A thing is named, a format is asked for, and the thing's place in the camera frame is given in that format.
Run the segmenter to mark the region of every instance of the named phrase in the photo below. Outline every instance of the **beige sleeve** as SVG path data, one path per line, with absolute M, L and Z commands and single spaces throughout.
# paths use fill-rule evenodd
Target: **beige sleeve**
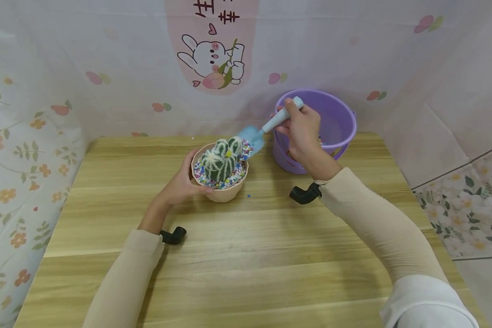
M 135 328 L 163 249 L 162 236 L 133 230 L 98 288 L 83 327 Z
M 392 283 L 411 274 L 446 279 L 419 228 L 397 207 L 368 189 L 348 168 L 321 185 L 321 201 L 342 218 L 385 266 Z

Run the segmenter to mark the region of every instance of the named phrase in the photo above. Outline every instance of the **trowel handle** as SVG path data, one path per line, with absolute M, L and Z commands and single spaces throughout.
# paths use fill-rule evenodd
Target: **trowel handle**
M 304 106 L 304 103 L 302 102 L 302 99 L 300 97 L 294 97 L 293 102 L 295 103 L 295 106 L 297 106 L 297 108 L 299 109 Z M 278 111 L 277 114 L 271 118 L 271 120 L 264 124 L 262 130 L 264 131 L 264 133 L 268 133 L 273 130 L 274 127 L 284 122 L 284 120 L 286 120 L 287 118 L 290 118 L 290 113 L 288 113 L 288 110 L 285 107 L 282 107 L 282 109 Z

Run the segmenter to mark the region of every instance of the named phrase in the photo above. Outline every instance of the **pink banner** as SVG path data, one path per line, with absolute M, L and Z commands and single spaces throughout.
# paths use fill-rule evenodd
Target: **pink banner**
M 219 96 L 250 78 L 259 0 L 166 2 L 169 37 L 191 86 Z

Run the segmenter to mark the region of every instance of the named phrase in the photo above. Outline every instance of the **wall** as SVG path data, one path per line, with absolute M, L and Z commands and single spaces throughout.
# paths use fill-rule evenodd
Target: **wall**
M 492 1 L 457 29 L 374 127 L 450 255 L 490 257 Z
M 478 1 L 207 3 L 213 11 L 199 13 L 197 0 L 25 0 L 15 10 L 61 87 L 91 104 L 77 114 L 96 138 L 232 134 L 298 87 L 340 96 L 366 129 Z M 235 39 L 235 78 L 212 89 Z
M 0 327 L 15 322 L 86 145 L 80 102 L 57 87 L 14 15 L 1 3 Z

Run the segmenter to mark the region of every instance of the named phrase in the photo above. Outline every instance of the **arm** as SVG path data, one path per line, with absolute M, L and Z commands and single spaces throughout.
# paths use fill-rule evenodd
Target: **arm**
M 290 137 L 290 152 L 321 186 L 323 204 L 374 252 L 394 284 L 381 311 L 385 327 L 478 328 L 419 228 L 318 146 L 315 111 L 285 102 L 291 121 L 277 130 Z
M 149 280 L 164 249 L 159 233 L 167 213 L 191 196 L 213 191 L 190 182 L 195 152 L 184 158 L 180 170 L 150 202 L 138 229 L 129 234 L 93 298 L 84 328 L 133 328 L 137 324 Z

